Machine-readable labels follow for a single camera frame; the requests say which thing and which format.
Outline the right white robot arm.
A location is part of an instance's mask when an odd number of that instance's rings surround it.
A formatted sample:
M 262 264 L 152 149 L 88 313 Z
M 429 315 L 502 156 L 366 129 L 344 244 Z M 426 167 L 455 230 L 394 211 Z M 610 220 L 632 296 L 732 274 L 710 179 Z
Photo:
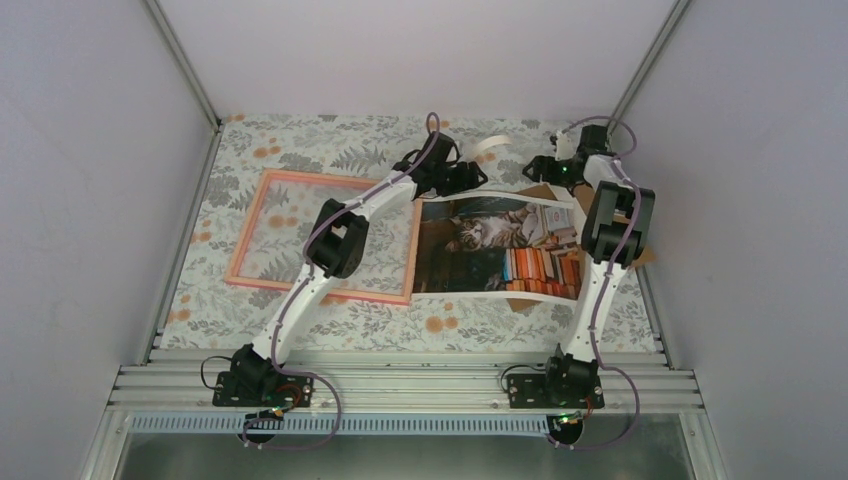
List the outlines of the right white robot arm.
M 551 142 L 555 154 L 533 158 L 522 174 L 572 196 L 580 187 L 592 191 L 580 237 L 586 260 L 574 332 L 548 359 L 541 382 L 544 399 L 565 407 L 593 394 L 598 372 L 608 368 L 599 351 L 603 327 L 620 281 L 646 248 L 655 193 L 623 170 L 621 159 L 633 153 L 637 140 L 619 120 L 590 116 L 557 131 Z

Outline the pink wooden picture frame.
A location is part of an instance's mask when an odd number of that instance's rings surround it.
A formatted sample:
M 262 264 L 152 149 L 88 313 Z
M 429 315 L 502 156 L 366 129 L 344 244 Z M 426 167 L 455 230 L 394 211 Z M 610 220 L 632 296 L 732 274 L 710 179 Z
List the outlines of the pink wooden picture frame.
M 319 208 L 346 201 L 378 182 L 339 175 L 265 170 L 247 210 L 225 282 L 262 293 L 287 291 L 300 273 L 302 248 Z M 406 305 L 413 291 L 422 202 L 399 202 L 369 220 L 359 267 L 331 297 Z

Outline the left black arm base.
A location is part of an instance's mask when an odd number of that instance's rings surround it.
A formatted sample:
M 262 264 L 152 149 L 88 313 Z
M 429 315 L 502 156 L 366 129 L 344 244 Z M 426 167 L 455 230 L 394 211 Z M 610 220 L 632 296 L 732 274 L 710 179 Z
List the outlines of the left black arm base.
M 254 413 L 245 416 L 243 424 L 247 425 L 257 418 L 263 419 L 263 422 L 250 426 L 246 438 L 264 444 L 274 438 L 271 430 L 278 428 L 287 412 L 310 406 L 314 387 L 312 378 L 279 375 L 272 371 L 270 387 L 252 391 L 237 379 L 235 373 L 221 372 L 213 387 L 212 405 L 254 409 Z

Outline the cat and books photo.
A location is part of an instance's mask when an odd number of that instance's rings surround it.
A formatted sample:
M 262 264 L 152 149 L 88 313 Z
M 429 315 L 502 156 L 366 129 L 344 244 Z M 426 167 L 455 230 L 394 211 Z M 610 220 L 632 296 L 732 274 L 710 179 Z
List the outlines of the cat and books photo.
M 483 191 L 421 204 L 413 292 L 570 304 L 583 273 L 572 200 Z

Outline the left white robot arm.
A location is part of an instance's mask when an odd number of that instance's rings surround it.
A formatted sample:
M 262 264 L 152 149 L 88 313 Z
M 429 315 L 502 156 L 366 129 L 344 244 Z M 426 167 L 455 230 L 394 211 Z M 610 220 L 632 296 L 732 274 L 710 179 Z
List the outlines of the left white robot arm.
M 304 244 L 304 264 L 283 304 L 261 333 L 231 355 L 230 367 L 219 375 L 214 391 L 238 386 L 240 396 L 252 404 L 270 402 L 306 321 L 330 291 L 358 269 L 370 222 L 425 193 L 450 196 L 487 182 L 482 168 L 464 159 L 451 137 L 433 131 L 421 149 L 407 153 L 375 186 L 344 202 L 327 200 Z

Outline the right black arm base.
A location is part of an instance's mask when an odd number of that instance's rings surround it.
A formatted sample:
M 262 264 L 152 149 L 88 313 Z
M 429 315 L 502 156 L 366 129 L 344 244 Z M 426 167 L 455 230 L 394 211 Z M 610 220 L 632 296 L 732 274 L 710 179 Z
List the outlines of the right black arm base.
M 575 447 L 588 419 L 605 404 L 597 376 L 573 373 L 505 373 L 501 377 L 509 405 L 518 410 L 551 410 L 546 415 L 549 440 Z

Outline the brown cardboard backing board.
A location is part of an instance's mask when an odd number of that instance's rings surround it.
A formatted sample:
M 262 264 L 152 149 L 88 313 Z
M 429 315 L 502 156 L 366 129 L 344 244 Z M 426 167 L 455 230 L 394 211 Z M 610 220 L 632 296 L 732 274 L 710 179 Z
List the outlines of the brown cardboard backing board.
M 575 188 L 574 193 L 571 193 L 564 187 L 541 183 L 524 190 L 519 190 L 517 194 L 545 200 L 575 200 L 580 205 L 584 214 L 589 212 L 594 199 L 594 190 L 587 185 L 579 185 Z M 654 262 L 656 259 L 655 252 L 649 246 L 646 246 L 642 254 L 634 259 L 632 268 L 642 267 Z M 513 312 L 518 313 L 540 304 L 540 301 L 509 298 L 507 303 Z

